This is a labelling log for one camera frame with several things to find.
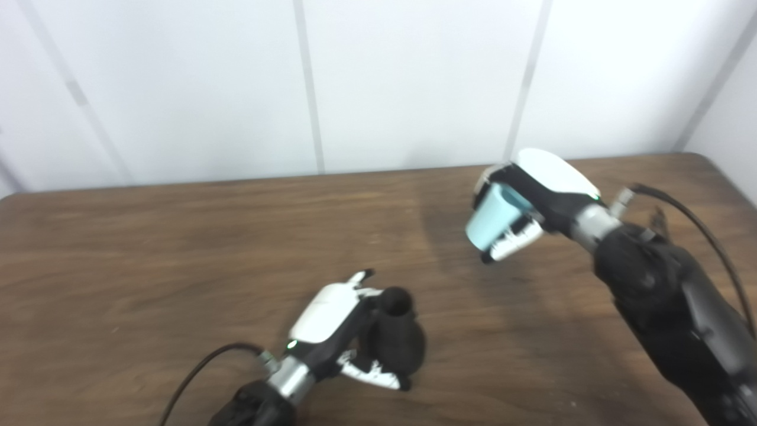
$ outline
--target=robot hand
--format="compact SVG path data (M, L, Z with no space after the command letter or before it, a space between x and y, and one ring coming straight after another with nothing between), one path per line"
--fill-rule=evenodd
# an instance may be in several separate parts
M544 233L555 231L518 189L525 184L539 186L539 193L589 194L599 198L599 190L584 175L561 158L538 149L522 150L510 164L487 168L474 189L473 208L466 233L481 250L484 263L499 261L528 246Z
M372 275L372 270L360 271L345 283L323 287L291 329L285 354L306 365L314 381L341 372L380 387L410 388L407 376L422 363L425 338L414 321L410 295L398 287L363 288ZM357 337L364 347L348 349ZM383 350L395 343L410 349L403 359L397 351Z
M362 287L365 270L323 287L294 327L284 358L265 360L272 374L244 385L211 419L211 426L273 426L294 422L295 407L310 388L338 374L363 383L409 390L423 363L425 336L413 301L399 287ZM360 340L360 348L349 349Z
M621 221L637 192L669 202L691 218L724 260L739 292L723 249L681 203L637 184L608 208L586 177L536 149L484 171L466 232L485 261L536 240L536 226L574 240L591 254L595 275L607 284L660 373L689 396L707 423L757 426L757 343L746 297L741 299L748 325L689 252L651 229Z

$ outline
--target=cable connector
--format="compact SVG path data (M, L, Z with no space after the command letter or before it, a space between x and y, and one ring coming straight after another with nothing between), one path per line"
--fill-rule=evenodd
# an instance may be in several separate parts
M634 199L634 195L636 195L636 193L630 188L623 188L609 208L610 215L615 219L620 219L628 209L628 203Z
M668 219L665 216L665 212L659 206L655 207L655 212L650 217L650 229L671 242Z
M270 374L276 373L282 367L281 362L279 362L279 360L267 350L262 351L262 353L257 356L257 360L260 361Z

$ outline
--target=white panel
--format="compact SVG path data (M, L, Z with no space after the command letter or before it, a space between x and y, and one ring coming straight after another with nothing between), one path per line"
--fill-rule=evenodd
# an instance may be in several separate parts
M753 40L689 142L757 205L757 40Z
M0 152L24 189L122 185L16 2L0 2L0 61Z
M291 1L33 3L139 183L316 172Z
M306 0L326 170L501 160L540 5Z
M516 150L566 158L668 151L756 6L554 2Z

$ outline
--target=black cable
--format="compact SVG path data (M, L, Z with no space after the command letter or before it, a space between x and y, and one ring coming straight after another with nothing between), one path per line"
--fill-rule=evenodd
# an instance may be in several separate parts
M681 211L681 213L683 213L696 225L697 228L699 228L699 231L702 232L712 248L715 249L715 252L718 253L718 257L723 262L723 266L725 266L725 270L728 272L728 276L731 277L731 281L733 282L734 288L736 289L736 294L739 296L739 301L741 302L741 309L743 310L744 317L746 318L746 326L749 329L749 334L752 335L752 338L755 338L755 319L752 315L752 307L749 305L749 298L746 295L746 291L744 290L744 285L741 282L741 278L739 278L739 274L736 272L736 266L734 266L734 263L731 261L731 258L728 257L728 254L725 252L723 246L720 244L718 239L715 238L714 235L712 235L712 232L710 232L709 228L707 228L704 222L702 222L691 210L689 210L688 207L681 204L681 202L661 190L642 185L641 183L635 183L629 189L631 191L634 191L635 193L644 194L646 196L651 196L667 202L668 204Z
M192 371L189 372L189 374L187 374L187 377L184 377L184 380L182 381L182 383L173 392L173 395L171 396L171 399L168 401L168 404L166 405L165 410L163 410L163 414L160 416L160 421L157 423L158 426L166 425L166 422L168 421L168 416L171 415L171 410L173 410L173 406L176 404L176 401L179 400L179 397L182 395L182 392L184 392L184 389L186 389L187 385L189 385L189 382L192 381L193 378L195 378L197 373L199 373L200 370L202 370L205 367L205 365L207 365L208 362L213 361L213 358L216 358L218 355L221 355L224 352L228 352L234 349L243 349L243 350L254 353L256 356L260 356L260 354L263 353L263 348L257 345L253 345L251 343L242 343L242 342L230 343L228 345L221 346L220 348L209 353L205 358L202 359L202 361L200 361L192 369Z

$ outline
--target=wood grain surface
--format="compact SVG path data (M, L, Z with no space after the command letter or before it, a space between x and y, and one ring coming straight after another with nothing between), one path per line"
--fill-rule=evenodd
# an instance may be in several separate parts
M721 238L757 296L757 211L697 155L573 161L607 199L658 186ZM323 285L375 268L415 297L427 360L409 393L337 377L299 424L699 425L591 273L546 236L483 265L463 228L482 167L16 195L0 202L0 422L154 424L199 359L237 340L280 353ZM656 204L634 201L646 224ZM665 208L674 241L735 301L717 257ZM263 374L202 372L170 424L203 425Z

